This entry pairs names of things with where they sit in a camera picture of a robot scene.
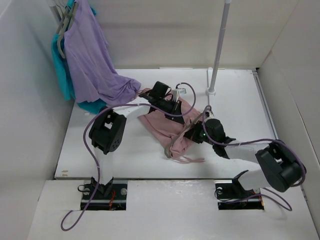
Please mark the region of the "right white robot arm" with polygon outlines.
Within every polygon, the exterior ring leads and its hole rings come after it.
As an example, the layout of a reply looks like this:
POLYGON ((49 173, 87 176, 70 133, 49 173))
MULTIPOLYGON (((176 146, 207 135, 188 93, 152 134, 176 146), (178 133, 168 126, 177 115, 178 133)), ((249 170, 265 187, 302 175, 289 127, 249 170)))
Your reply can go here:
POLYGON ((222 158, 259 164, 259 169, 244 170, 233 178, 231 191, 237 197, 267 187, 283 193, 306 178, 305 166, 281 140, 263 138, 240 142, 228 137, 221 122, 214 118, 198 121, 184 137, 197 144, 212 145, 214 152, 222 158))

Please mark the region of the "pink trousers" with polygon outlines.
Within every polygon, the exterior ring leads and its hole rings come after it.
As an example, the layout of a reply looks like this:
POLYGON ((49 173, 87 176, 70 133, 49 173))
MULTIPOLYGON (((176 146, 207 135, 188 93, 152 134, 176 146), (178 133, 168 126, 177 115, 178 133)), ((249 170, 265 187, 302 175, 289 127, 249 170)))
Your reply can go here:
MULTIPOLYGON (((176 137, 183 128, 190 124, 199 114, 198 110, 193 108, 191 112, 184 117, 186 124, 180 124, 167 119, 165 115, 155 110, 149 114, 142 115, 138 119, 143 126, 160 142, 163 149, 176 137)), ((205 159, 203 157, 188 157, 185 156, 186 151, 193 145, 193 142, 184 137, 184 134, 178 138, 178 140, 171 146, 170 152, 175 161, 180 164, 191 164, 191 163, 203 163, 205 159)))

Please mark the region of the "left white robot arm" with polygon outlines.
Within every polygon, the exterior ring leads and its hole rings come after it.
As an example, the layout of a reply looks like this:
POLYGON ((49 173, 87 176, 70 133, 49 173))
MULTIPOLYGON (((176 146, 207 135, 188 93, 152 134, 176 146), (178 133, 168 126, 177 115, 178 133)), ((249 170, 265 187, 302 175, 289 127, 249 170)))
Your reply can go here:
POLYGON ((104 106, 93 117, 83 133, 83 143, 93 157, 97 167, 97 177, 91 178, 93 192, 105 199, 111 195, 113 185, 112 167, 107 167, 106 176, 103 175, 103 158, 99 154, 107 155, 114 152, 121 144, 126 123, 143 115, 159 111, 165 118, 176 123, 184 124, 183 116, 192 111, 196 104, 196 93, 193 93, 193 103, 185 113, 182 113, 180 95, 186 93, 180 88, 182 83, 170 90, 169 86, 157 81, 152 89, 142 91, 132 101, 125 104, 104 106))

